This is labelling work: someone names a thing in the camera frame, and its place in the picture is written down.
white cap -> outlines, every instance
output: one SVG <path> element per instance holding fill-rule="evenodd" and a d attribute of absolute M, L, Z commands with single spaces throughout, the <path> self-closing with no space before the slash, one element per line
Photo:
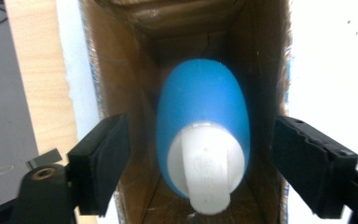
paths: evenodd
<path fill-rule="evenodd" d="M 173 184 L 204 215 L 224 211 L 230 193 L 240 184 L 245 158 L 238 141 L 211 122 L 185 127 L 173 140 L 168 173 Z"/>

brown box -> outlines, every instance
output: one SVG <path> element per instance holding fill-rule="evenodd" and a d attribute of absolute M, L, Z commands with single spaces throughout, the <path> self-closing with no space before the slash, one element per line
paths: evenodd
<path fill-rule="evenodd" d="M 125 223 L 279 223 L 282 177 L 269 162 L 280 111 L 285 0 L 82 1 L 100 107 L 129 116 L 131 159 L 117 186 Z M 240 82 L 251 122 L 250 164 L 229 208 L 195 213 L 161 178 L 156 156 L 160 89 L 180 62 L 215 59 Z"/>

cardboard box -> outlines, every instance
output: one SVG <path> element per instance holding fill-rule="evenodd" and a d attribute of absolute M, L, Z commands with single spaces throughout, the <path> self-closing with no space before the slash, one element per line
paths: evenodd
<path fill-rule="evenodd" d="M 286 1 L 82 1 L 89 56 L 104 116 L 127 113 L 131 159 L 117 186 L 125 223 L 277 223 L 282 177 L 269 162 L 274 117 L 285 88 Z M 156 114 L 166 76 L 193 58 L 225 64 L 240 82 L 252 153 L 229 208 L 195 213 L 161 178 Z"/>

blue bottle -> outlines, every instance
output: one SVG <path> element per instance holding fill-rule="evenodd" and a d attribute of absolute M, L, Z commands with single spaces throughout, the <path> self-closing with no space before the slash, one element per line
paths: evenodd
<path fill-rule="evenodd" d="M 169 75 L 158 104 L 158 164 L 168 185 L 205 215 L 224 211 L 249 161 L 246 103 L 231 72 L 190 60 Z"/>

bottle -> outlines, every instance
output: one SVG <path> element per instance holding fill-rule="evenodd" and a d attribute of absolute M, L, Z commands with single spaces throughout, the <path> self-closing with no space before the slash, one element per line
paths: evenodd
<path fill-rule="evenodd" d="M 224 211 L 248 164 L 246 103 L 221 63 L 196 59 L 168 76 L 158 103 L 158 165 L 171 189 L 204 215 Z"/>

